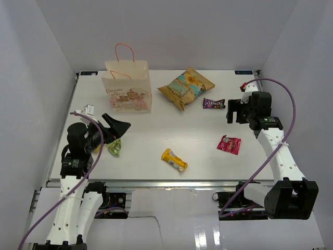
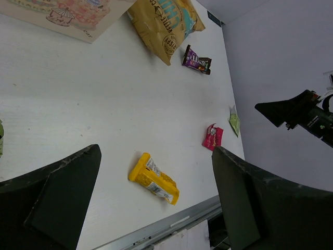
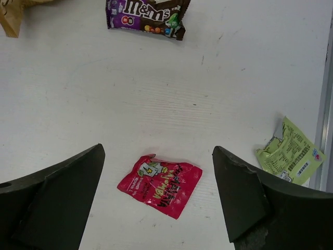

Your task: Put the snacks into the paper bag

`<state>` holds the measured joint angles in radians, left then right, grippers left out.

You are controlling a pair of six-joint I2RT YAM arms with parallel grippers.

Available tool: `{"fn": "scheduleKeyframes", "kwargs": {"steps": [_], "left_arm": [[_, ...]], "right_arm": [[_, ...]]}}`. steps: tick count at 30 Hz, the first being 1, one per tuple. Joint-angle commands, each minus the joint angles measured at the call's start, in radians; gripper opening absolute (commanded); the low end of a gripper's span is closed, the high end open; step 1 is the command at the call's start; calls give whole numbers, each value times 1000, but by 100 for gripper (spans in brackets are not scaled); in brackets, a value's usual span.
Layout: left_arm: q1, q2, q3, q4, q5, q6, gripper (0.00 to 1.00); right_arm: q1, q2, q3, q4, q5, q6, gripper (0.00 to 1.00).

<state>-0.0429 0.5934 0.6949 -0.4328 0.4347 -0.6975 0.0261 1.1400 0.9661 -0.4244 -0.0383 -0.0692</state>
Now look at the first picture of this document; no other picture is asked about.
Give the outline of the green snack packet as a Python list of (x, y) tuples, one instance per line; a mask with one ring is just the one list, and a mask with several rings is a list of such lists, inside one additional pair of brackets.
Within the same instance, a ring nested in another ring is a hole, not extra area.
[(119, 157), (122, 147), (121, 139), (116, 139), (113, 142), (106, 144), (105, 147), (107, 148), (108, 152), (110, 152), (113, 156)]

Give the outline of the purple M&M's candy pack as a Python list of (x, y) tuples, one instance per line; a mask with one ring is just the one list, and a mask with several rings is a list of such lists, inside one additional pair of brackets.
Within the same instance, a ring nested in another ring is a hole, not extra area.
[(214, 101), (212, 99), (203, 99), (203, 109), (225, 109), (225, 99)]

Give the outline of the yellow M&M's candy pack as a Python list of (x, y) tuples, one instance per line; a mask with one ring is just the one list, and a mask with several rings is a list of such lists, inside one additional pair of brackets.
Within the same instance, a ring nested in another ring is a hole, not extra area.
[(94, 153), (98, 153), (100, 151), (101, 146), (98, 145), (98, 147), (94, 150)]

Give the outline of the red candy packet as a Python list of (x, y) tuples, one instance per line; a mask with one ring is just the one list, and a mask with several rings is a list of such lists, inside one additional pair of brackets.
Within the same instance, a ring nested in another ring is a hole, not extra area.
[(238, 155), (241, 145), (241, 139), (236, 137), (228, 137), (227, 135), (224, 135), (221, 138), (221, 141), (217, 145), (217, 149), (233, 154)]

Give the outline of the golden chips bag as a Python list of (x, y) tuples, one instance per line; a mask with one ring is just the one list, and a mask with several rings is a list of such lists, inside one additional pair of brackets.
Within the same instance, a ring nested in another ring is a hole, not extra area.
[(158, 90), (178, 109), (184, 111), (186, 105), (191, 104), (201, 94), (214, 87), (214, 83), (192, 67), (188, 67), (171, 83), (159, 87)]

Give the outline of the yellow snack bar wrapper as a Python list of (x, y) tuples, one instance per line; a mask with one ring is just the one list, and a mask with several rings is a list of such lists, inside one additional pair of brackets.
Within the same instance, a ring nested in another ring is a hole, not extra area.
[(179, 157), (177, 157), (170, 148), (167, 148), (162, 156), (161, 156), (161, 160), (165, 161), (166, 163), (168, 163), (169, 165), (171, 165), (172, 167), (174, 167), (175, 169), (177, 169), (180, 172), (183, 172), (186, 170), (186, 168), (188, 167), (188, 163), (184, 162), (183, 160), (181, 160)]

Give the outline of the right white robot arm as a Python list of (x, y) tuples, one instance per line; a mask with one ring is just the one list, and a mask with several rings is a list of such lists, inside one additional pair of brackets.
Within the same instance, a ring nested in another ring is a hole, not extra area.
[(309, 219), (319, 189), (314, 181), (306, 179), (294, 161), (289, 146), (284, 141), (283, 126), (279, 118), (271, 115), (272, 97), (268, 92), (254, 91), (243, 99), (228, 101), (227, 122), (249, 124), (263, 147), (270, 165), (274, 185), (266, 187), (250, 178), (240, 182), (233, 200), (242, 208), (253, 202), (265, 209), (270, 219)]

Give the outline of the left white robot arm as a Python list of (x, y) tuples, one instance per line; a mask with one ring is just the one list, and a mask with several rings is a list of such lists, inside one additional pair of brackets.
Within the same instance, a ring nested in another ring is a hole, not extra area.
[(68, 144), (61, 153), (60, 204), (45, 244), (37, 249), (87, 249), (86, 237), (94, 217), (110, 202), (105, 183), (88, 181), (99, 161), (92, 153), (121, 138), (131, 125), (108, 114), (102, 115), (107, 128), (88, 116), (81, 118), (89, 123), (76, 122), (67, 129)]

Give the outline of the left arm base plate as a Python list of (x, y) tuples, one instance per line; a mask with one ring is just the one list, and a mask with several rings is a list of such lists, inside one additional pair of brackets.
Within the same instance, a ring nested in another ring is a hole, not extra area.
[(126, 193), (108, 193), (107, 201), (102, 204), (96, 219), (126, 219), (127, 213), (119, 208), (126, 208)]

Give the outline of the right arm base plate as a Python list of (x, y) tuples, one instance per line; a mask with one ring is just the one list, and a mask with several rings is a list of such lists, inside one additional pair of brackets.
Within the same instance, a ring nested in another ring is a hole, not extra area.
[[(235, 192), (215, 192), (212, 195), (212, 200), (218, 203), (218, 212), (228, 202), (228, 200), (234, 195)], [(262, 206), (257, 205), (251, 200), (243, 198), (239, 195), (234, 199), (223, 214), (231, 213), (237, 210), (245, 209), (250, 206), (254, 208), (247, 209), (237, 214), (230, 215), (228, 217), (219, 218), (219, 221), (243, 221), (243, 220), (267, 220), (268, 216)]]

